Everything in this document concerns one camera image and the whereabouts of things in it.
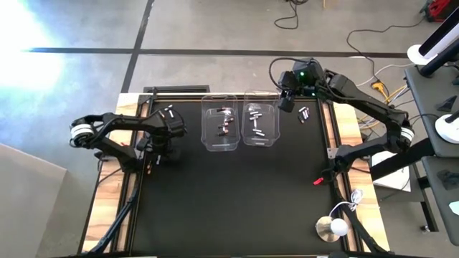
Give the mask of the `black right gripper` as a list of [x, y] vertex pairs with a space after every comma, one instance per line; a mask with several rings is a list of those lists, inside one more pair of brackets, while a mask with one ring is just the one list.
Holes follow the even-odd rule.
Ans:
[[[296, 93], [298, 95], [315, 95], [316, 82], [321, 81], [324, 77], [323, 68], [316, 59], [299, 59], [294, 62], [293, 74], [298, 81]], [[282, 111], [291, 113], [295, 106], [295, 97], [293, 95], [286, 99], [279, 99], [278, 107]]]

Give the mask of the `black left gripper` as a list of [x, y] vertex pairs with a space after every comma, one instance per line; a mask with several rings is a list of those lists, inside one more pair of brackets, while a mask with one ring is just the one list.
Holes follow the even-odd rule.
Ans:
[[[150, 135], [148, 142], [148, 152], [159, 157], [159, 163], [178, 162], [181, 157], [180, 140], [169, 136]], [[153, 172], [159, 172], [164, 166], [154, 166]]]

